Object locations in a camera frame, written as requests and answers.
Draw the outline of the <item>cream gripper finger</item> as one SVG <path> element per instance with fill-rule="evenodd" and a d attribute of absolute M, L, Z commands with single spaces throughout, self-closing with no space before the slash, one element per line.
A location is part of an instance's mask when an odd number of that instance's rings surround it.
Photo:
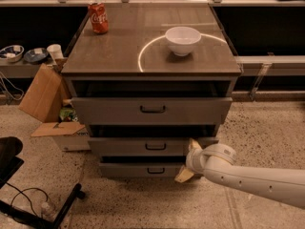
<path fill-rule="evenodd" d="M 191 139 L 189 140 L 189 150 L 191 151 L 191 150 L 194 150 L 194 149 L 199 149 L 199 150 L 201 150 L 201 146 L 200 146 L 200 144 L 198 143 L 197 140 L 191 138 Z"/>
<path fill-rule="evenodd" d="M 185 165 L 182 165 L 174 180 L 176 182 L 183 183 L 191 179 L 193 176 L 194 172 L 187 168 Z"/>

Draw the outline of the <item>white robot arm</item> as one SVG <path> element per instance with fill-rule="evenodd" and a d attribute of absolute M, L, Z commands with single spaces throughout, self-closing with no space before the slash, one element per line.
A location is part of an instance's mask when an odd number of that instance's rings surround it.
<path fill-rule="evenodd" d="M 235 159 L 236 151 L 228 145 L 217 143 L 202 149 L 191 138 L 186 163 L 174 180 L 182 183 L 202 175 L 222 186 L 305 208 L 304 170 L 236 166 Z"/>

